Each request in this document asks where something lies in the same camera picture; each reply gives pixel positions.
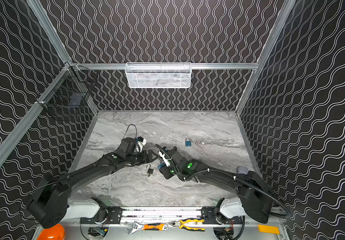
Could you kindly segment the blue padlock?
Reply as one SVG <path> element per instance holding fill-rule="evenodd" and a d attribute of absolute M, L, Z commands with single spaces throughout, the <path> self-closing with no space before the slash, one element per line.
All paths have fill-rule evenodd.
<path fill-rule="evenodd" d="M 165 163 L 160 163 L 160 164 L 158 165 L 158 170 L 160 170 L 161 168 L 163 168 L 163 167 L 165 167 L 165 166 L 166 166 Z"/>
<path fill-rule="evenodd" d="M 186 147 L 191 147 L 191 146 L 192 146 L 191 138 L 186 138 L 186 139 L 185 139 L 185 146 L 186 146 Z"/>

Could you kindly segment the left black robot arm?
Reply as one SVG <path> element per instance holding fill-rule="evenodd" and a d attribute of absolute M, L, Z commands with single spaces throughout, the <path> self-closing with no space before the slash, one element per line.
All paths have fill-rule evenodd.
<path fill-rule="evenodd" d="M 90 165 L 58 177 L 45 176 L 29 194 L 26 209 L 43 228 L 51 228 L 66 215 L 73 192 L 124 167 L 151 164 L 158 158 L 154 151 L 144 150 L 138 139 L 124 138 L 115 151 Z"/>

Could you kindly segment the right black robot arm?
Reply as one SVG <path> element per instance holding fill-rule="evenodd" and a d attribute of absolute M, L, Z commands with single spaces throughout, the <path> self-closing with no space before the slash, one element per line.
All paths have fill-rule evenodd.
<path fill-rule="evenodd" d="M 278 216 L 271 211 L 276 204 L 273 191 L 256 172 L 246 170 L 232 173 L 213 168 L 199 160 L 187 160 L 176 147 L 168 149 L 158 144 L 156 147 L 163 161 L 159 170 L 165 179 L 176 176 L 182 182 L 210 184 L 236 194 L 246 215 L 262 224 L 266 224 L 270 216 Z"/>

